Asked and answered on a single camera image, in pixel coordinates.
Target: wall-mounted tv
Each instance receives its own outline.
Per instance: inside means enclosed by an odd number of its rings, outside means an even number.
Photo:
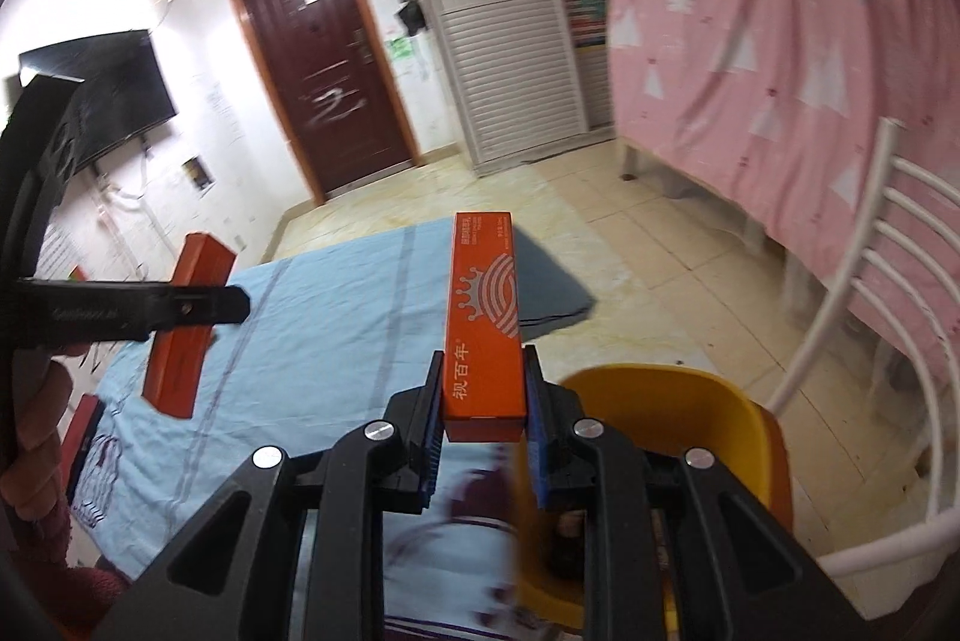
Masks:
[[[23,85],[37,73],[83,80],[77,170],[176,115],[146,30],[101,34],[20,54]]]

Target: metal screw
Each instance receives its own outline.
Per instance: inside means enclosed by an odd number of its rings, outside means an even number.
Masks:
[[[573,433],[580,438],[600,438],[603,435],[603,422],[596,419],[581,419],[573,425]]]
[[[283,452],[275,446],[261,446],[253,452],[253,464],[267,470],[277,467],[283,460]]]
[[[707,468],[713,467],[714,462],[717,462],[712,451],[701,449],[699,446],[690,449],[683,458],[686,459],[686,464],[691,468],[697,468],[697,470],[707,470]]]
[[[366,425],[363,428],[363,434],[371,440],[386,440],[394,435],[394,426],[390,422],[378,419],[376,422]]]

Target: white wardrobe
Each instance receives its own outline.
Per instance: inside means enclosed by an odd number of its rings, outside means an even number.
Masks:
[[[604,48],[575,52],[562,0],[421,0],[475,169],[611,136]]]

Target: louvered door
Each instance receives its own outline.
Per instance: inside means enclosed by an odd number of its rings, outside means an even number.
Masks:
[[[587,131],[559,0],[432,0],[475,161]]]

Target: white metal chair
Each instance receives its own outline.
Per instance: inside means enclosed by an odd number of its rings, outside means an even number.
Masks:
[[[840,265],[829,286],[827,296],[824,297],[820,309],[814,317],[810,329],[806,333],[803,343],[787,368],[784,380],[767,403],[767,409],[772,414],[780,416],[787,404],[803,385],[810,368],[823,348],[833,327],[843,318],[848,302],[853,293],[859,294],[883,316],[896,336],[906,355],[916,368],[920,387],[923,390],[926,412],[929,418],[930,430],[930,494],[926,506],[925,521],[909,526],[892,535],[879,538],[862,546],[855,546],[840,552],[822,556],[820,566],[832,577],[841,577],[848,574],[865,571],[880,565],[903,561],[912,556],[931,552],[944,544],[960,539],[960,453],[957,456],[957,482],[954,488],[953,504],[947,510],[940,511],[938,500],[944,470],[943,428],[940,419],[940,409],[937,399],[936,385],[930,372],[928,363],[917,345],[914,337],[909,334],[904,323],[891,311],[889,305],[880,296],[872,291],[862,280],[860,273],[867,266],[872,265],[886,278],[899,286],[907,297],[923,312],[930,330],[936,336],[937,342],[943,349],[946,360],[946,375],[949,380],[949,391],[957,411],[957,421],[960,422],[960,369],[957,366],[957,357],[953,350],[949,335],[944,329],[933,308],[925,300],[920,291],[913,286],[902,273],[894,267],[888,259],[882,257],[871,248],[871,243],[879,236],[888,238],[911,254],[914,259],[923,264],[928,271],[939,281],[939,284],[949,293],[958,307],[960,307],[960,286],[954,281],[949,272],[934,259],[933,255],[916,243],[914,238],[904,235],[899,229],[892,226],[881,217],[882,209],[892,203],[915,218],[923,221],[933,232],[937,233],[949,245],[953,252],[960,256],[960,235],[950,228],[937,215],[901,191],[889,185],[889,180],[895,172],[901,172],[922,182],[953,204],[960,206],[960,190],[952,187],[942,178],[896,155],[896,141],[899,139],[902,124],[894,118],[882,118],[877,130],[877,140],[874,146],[874,155],[864,185],[863,197],[854,221],[853,236]]]

